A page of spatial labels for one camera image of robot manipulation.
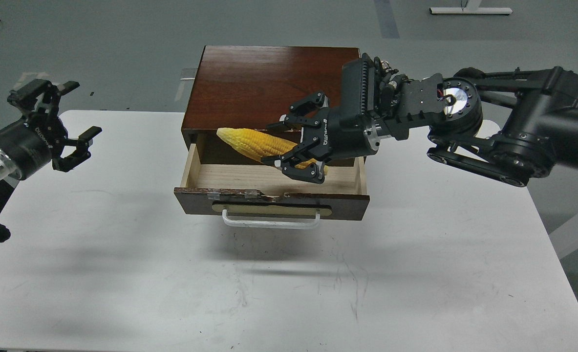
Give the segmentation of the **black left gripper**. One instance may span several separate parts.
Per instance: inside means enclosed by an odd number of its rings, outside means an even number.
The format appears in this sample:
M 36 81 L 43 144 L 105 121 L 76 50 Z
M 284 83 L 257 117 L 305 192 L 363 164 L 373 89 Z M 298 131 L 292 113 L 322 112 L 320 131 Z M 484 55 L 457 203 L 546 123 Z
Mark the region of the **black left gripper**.
M 52 163 L 54 170 L 69 172 L 90 158 L 88 151 L 101 127 L 92 126 L 77 139 L 69 139 L 59 118 L 61 97 L 77 89 L 79 82 L 55 85 L 34 79 L 18 90 L 10 90 L 7 102 L 21 118 L 0 130 L 0 180 L 25 180 Z M 76 149 L 63 157 L 64 148 Z

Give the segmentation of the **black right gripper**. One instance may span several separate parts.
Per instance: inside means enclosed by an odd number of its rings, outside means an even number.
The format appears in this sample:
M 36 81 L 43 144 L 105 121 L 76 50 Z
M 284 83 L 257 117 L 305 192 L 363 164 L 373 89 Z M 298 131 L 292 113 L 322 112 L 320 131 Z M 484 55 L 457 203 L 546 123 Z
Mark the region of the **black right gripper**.
M 268 131 L 303 130 L 301 143 L 269 139 L 260 148 L 260 161 L 275 166 L 293 180 L 323 183 L 324 163 L 376 154 L 380 148 L 375 122 L 363 114 L 345 116 L 340 109 L 327 109 L 329 99 L 316 91 L 294 102 Z M 313 117 L 308 114 L 317 112 Z

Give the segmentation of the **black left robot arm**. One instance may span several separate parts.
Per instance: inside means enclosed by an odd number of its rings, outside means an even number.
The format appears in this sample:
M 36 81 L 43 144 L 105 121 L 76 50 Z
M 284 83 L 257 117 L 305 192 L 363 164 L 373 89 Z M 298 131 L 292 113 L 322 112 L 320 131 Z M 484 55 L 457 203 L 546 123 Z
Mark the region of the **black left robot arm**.
M 58 116 L 61 98 L 78 87 L 73 81 L 55 85 L 34 79 L 9 93 L 7 101 L 21 118 L 0 130 L 0 213 L 14 191 L 9 178 L 25 180 L 48 163 L 69 172 L 90 158 L 89 147 L 101 127 L 92 126 L 72 139 Z M 0 243 L 9 238 L 10 230 L 0 223 Z

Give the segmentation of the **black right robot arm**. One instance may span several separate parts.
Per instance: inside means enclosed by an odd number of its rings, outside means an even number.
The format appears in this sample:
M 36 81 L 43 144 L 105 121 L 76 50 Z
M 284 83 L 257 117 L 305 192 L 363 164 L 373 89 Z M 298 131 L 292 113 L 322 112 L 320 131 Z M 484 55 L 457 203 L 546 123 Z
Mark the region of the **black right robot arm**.
M 342 68 L 340 105 L 318 91 L 269 130 L 301 131 L 288 152 L 261 162 L 291 179 L 323 183 L 332 160 L 375 154 L 384 138 L 405 140 L 428 126 L 439 163 L 525 187 L 557 164 L 578 169 L 578 74 L 551 69 L 483 73 L 473 67 L 451 78 L 414 80 L 367 54 Z

